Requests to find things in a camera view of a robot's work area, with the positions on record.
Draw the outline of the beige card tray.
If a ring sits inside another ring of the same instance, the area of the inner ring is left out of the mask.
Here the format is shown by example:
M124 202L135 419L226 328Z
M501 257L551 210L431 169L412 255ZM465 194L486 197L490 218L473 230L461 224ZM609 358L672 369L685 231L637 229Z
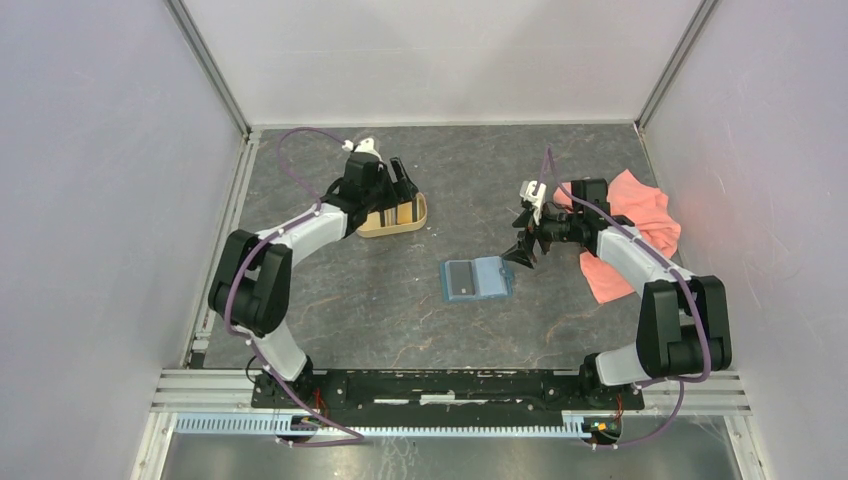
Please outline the beige card tray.
M413 232L423 228L427 218L426 197L423 193L417 193L409 202L369 213L356 233L362 238L377 238Z

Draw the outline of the blue card holder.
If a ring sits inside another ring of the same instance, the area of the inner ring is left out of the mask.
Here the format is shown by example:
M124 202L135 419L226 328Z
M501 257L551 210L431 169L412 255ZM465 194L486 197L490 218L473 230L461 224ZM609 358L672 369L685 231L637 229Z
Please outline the blue card holder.
M443 298L446 302L479 301L509 298L513 295L514 274L506 262L499 256L487 256L470 259L473 262L476 294L473 297L449 298L446 285L445 261L440 267Z

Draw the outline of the dark grey card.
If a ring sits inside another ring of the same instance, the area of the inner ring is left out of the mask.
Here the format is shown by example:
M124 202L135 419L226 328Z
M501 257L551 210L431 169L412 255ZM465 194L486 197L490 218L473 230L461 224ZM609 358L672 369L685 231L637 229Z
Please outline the dark grey card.
M449 298L473 297L476 294L472 261L448 261L445 267Z

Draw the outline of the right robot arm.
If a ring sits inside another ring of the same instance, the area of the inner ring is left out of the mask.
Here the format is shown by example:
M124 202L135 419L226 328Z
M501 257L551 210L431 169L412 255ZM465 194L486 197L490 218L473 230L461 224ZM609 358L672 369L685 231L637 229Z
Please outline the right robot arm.
M680 267L651 246L623 215L612 215L603 179L571 182L568 208L545 199L545 185L526 181L522 212L513 223L517 242L506 261L534 267L555 243L576 243L611 266L639 295L635 340L591 354L580 368L577 392L591 408L612 401L618 387L647 387L665 379L703 382L732 363L726 290L712 275Z

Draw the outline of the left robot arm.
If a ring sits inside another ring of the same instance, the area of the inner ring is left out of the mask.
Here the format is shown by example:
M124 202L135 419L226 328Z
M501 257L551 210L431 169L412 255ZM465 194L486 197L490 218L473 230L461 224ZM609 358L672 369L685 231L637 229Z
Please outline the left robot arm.
M288 406L302 407L314 394L313 379L303 373L310 359L285 322L294 268L351 236L369 215L409 203L418 193L399 158L383 161L376 153L353 152L342 176L300 216L259 232L239 229L228 235L208 306L278 378L275 392Z

